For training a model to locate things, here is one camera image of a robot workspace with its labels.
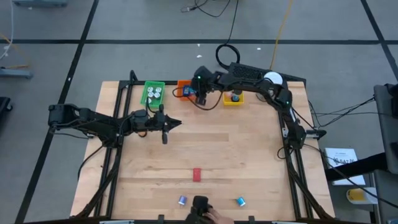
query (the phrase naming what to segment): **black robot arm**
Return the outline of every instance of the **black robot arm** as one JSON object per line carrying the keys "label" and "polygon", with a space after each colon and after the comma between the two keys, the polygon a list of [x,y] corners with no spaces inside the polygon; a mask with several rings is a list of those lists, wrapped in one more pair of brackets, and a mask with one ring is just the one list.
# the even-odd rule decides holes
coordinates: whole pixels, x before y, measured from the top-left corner
{"label": "black robot arm", "polygon": [[182,122],[164,115],[164,106],[150,117],[146,110],[133,111],[125,118],[113,118],[88,108],[72,104],[50,105],[49,126],[55,130],[73,128],[87,136],[98,136],[105,147],[117,147],[119,136],[146,131],[162,131],[167,144],[167,133]]}
{"label": "black robot arm", "polygon": [[294,149],[301,149],[306,132],[292,109],[292,92],[287,88],[287,82],[275,84],[271,79],[252,80],[237,78],[227,73],[211,73],[206,67],[200,67],[194,74],[191,88],[196,91],[196,103],[204,105],[206,95],[211,91],[243,90],[260,93],[268,104],[281,112],[286,127],[289,130],[287,138]]}

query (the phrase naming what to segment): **human hand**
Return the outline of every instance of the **human hand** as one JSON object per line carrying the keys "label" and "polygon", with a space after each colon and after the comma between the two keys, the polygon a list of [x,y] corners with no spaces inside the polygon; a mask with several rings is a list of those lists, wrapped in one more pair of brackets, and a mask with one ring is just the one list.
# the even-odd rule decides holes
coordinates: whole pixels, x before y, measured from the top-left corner
{"label": "human hand", "polygon": [[234,224],[234,220],[232,218],[221,216],[216,210],[213,208],[209,208],[209,212],[203,214],[203,216],[208,217],[215,224]]}

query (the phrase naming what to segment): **white cable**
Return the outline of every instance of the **white cable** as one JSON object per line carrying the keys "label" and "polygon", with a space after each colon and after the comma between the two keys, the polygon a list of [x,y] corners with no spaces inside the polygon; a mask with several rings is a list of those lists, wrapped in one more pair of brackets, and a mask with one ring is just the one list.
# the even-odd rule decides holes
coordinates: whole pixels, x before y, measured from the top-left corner
{"label": "white cable", "polygon": [[8,45],[7,49],[4,51],[3,55],[0,57],[0,60],[6,56],[8,50],[11,48],[12,41],[14,40],[14,5],[12,3],[12,0],[10,0],[11,4],[11,39],[10,39],[10,44]]}

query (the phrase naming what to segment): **yellow cable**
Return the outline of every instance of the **yellow cable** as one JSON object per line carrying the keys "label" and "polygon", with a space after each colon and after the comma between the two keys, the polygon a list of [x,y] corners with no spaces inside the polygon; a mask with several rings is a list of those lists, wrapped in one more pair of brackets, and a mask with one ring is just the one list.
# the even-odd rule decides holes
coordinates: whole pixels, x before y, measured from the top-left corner
{"label": "yellow cable", "polygon": [[286,23],[286,19],[290,14],[290,9],[292,8],[292,4],[293,4],[293,0],[289,1],[289,6],[287,6],[287,10],[284,16],[284,20],[282,21],[282,24],[280,25],[279,31],[278,31],[278,36],[276,37],[276,41],[275,41],[275,46],[274,46],[274,53],[272,54],[272,60],[271,60],[271,65],[269,66],[269,70],[272,70],[272,66],[274,65],[274,60],[275,60],[275,56],[276,56],[276,50],[278,49],[278,42],[280,39],[280,36],[282,35],[282,29],[285,26]]}
{"label": "yellow cable", "polygon": [[[2,33],[0,33],[0,36],[1,36],[4,40],[6,40],[9,44],[11,43],[11,41],[10,41],[5,35],[3,35]],[[24,60],[25,60],[28,64],[27,64],[27,65],[13,65],[13,66],[6,67],[6,68],[12,69],[12,68],[28,68],[28,67],[30,67],[30,60],[22,53],[21,50],[19,50],[18,46],[15,45],[15,44],[11,44],[11,46],[15,49],[15,51],[16,51],[17,53],[19,53],[19,54],[24,58]]]}

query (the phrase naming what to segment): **red block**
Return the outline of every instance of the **red block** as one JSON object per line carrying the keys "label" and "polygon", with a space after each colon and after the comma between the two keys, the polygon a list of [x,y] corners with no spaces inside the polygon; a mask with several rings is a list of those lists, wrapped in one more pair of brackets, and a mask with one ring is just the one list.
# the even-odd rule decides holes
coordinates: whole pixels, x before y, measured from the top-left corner
{"label": "red block", "polygon": [[200,182],[201,168],[193,168],[193,181]]}

